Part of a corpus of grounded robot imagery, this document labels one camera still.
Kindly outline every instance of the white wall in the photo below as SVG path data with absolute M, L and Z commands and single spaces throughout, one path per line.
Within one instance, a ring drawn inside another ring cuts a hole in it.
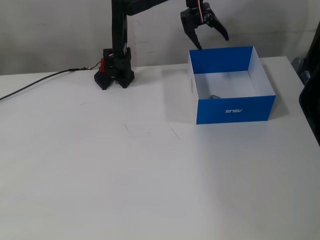
M 320 21 L 319 0 L 208 0 L 227 28 L 225 42 L 214 29 L 196 32 L 203 48 L 252 46 L 260 57 L 304 56 Z M 2 0 L 0 74 L 52 72 L 92 66 L 112 47 L 111 0 Z M 129 17 L 132 65 L 187 62 L 195 49 L 171 0 Z
M 112 47 L 111 23 L 111 0 L 1 0 L 0 74 L 93 66 Z

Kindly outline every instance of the blue box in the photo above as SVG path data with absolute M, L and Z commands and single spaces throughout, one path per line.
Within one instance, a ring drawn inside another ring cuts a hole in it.
M 276 95 L 254 47 L 190 50 L 188 65 L 196 124 L 268 120 Z

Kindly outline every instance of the white table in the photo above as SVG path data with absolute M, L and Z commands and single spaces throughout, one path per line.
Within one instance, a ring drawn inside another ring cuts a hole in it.
M 1 240 L 318 240 L 320 147 L 285 57 L 270 120 L 191 124 L 187 66 L 68 73 L 0 102 Z M 48 73 L 0 77 L 0 96 Z

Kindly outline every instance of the black robotic arm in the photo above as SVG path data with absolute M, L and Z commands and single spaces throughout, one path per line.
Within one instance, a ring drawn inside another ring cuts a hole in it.
M 127 47 L 128 23 L 127 16 L 146 11 L 168 0 L 112 0 L 112 48 L 103 50 L 101 67 L 94 75 L 95 82 L 106 90 L 113 81 L 127 88 L 135 78 L 131 70 L 131 50 Z M 207 24 L 215 28 L 228 41 L 226 29 L 219 22 L 209 3 L 203 0 L 186 0 L 187 10 L 180 13 L 184 32 L 202 50 L 195 29 Z

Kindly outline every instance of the asus logo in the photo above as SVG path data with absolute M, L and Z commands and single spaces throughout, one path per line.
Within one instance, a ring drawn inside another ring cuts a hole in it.
M 242 109 L 241 110 L 239 110 L 239 109 L 236 109 L 236 110 L 225 110 L 225 113 L 226 114 L 229 114 L 229 113 L 240 113 L 242 111 Z

